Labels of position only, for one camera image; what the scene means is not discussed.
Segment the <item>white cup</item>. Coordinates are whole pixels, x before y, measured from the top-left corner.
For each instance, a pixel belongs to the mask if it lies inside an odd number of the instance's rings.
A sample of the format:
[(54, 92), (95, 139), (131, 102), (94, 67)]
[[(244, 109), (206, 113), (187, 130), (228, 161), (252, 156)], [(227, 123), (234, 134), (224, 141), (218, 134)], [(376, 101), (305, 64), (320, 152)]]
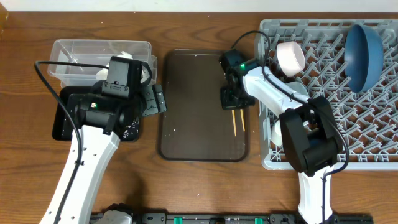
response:
[(280, 121), (277, 120), (273, 127), (271, 127), (271, 141), (277, 147), (281, 147), (282, 145), (282, 133), (280, 129)]

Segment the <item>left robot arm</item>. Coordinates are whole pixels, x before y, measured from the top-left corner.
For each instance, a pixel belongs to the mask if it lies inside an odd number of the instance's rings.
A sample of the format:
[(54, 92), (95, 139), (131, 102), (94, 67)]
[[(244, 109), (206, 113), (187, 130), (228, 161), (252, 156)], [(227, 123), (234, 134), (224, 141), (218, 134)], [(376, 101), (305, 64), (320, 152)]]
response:
[(88, 223), (110, 159), (136, 119), (166, 111), (162, 88), (151, 85), (147, 62), (112, 56), (105, 80), (89, 93), (63, 102), (40, 71), (35, 71), (57, 100), (74, 131), (69, 155), (42, 223)]

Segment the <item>white napkin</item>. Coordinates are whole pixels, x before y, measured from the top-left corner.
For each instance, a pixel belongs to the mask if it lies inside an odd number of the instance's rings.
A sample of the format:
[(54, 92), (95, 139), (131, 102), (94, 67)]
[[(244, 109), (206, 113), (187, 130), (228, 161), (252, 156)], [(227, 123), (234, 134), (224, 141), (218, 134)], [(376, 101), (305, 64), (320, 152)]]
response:
[[(122, 51), (121, 54), (118, 55), (120, 58), (127, 58), (127, 59), (133, 59), (133, 56), (127, 52)], [(108, 76), (108, 69), (101, 69), (97, 74), (96, 74), (96, 79), (97, 80), (105, 80), (107, 79)], [(141, 75), (141, 83), (144, 83), (147, 80), (151, 80), (150, 74), (148, 69), (143, 68), (142, 70), (142, 75)]]

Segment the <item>wooden chopstick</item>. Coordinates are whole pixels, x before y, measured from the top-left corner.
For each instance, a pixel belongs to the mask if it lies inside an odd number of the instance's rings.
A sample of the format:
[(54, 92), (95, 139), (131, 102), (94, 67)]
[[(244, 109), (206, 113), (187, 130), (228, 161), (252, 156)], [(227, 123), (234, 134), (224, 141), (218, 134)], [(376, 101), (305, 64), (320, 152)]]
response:
[(241, 109), (239, 109), (239, 112), (240, 112), (241, 126), (243, 129), (243, 132), (246, 132), (245, 121), (244, 121), (244, 110), (241, 108)]
[(235, 116), (235, 111), (231, 110), (232, 114), (232, 119), (233, 119), (233, 130), (234, 130), (234, 136), (237, 136), (237, 130), (236, 130), (236, 116)]

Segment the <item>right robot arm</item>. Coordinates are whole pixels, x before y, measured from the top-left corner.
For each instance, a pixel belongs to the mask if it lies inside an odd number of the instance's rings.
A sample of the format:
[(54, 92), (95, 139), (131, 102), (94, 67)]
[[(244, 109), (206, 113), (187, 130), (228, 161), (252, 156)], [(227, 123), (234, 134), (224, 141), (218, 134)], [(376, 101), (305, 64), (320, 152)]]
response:
[(223, 109), (241, 109), (259, 100), (278, 117), (285, 157), (299, 176), (299, 214), (307, 223), (328, 221), (333, 214), (329, 180), (343, 150), (329, 101), (298, 93), (235, 48), (223, 52), (219, 63), (228, 82), (221, 89)]

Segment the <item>light blue bowl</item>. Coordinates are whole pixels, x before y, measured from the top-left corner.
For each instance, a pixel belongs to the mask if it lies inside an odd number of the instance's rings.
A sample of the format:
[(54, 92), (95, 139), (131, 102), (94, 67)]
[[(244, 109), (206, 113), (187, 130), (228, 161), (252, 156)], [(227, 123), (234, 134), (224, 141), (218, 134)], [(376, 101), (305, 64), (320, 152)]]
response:
[(300, 82), (294, 81), (294, 82), (289, 82), (286, 83), (286, 85), (296, 91), (297, 93), (300, 93), (301, 95), (309, 96), (306, 87), (301, 84)]

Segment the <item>pink bowl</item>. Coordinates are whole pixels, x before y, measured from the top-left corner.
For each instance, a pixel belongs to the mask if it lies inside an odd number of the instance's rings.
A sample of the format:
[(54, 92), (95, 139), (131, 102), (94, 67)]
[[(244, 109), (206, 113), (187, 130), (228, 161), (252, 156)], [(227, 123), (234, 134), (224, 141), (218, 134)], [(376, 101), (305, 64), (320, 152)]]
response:
[(280, 43), (276, 53), (280, 68), (287, 77), (293, 77), (305, 68), (305, 56), (298, 43)]

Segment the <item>dark blue plate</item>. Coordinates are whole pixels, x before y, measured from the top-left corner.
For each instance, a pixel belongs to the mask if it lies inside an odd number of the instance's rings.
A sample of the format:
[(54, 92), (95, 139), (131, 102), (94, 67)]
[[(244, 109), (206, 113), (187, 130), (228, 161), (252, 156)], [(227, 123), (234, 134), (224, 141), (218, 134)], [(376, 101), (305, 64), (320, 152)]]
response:
[(355, 24), (345, 41), (345, 75), (350, 77), (351, 91), (361, 93), (371, 89), (380, 79), (384, 52), (380, 35), (366, 25)]

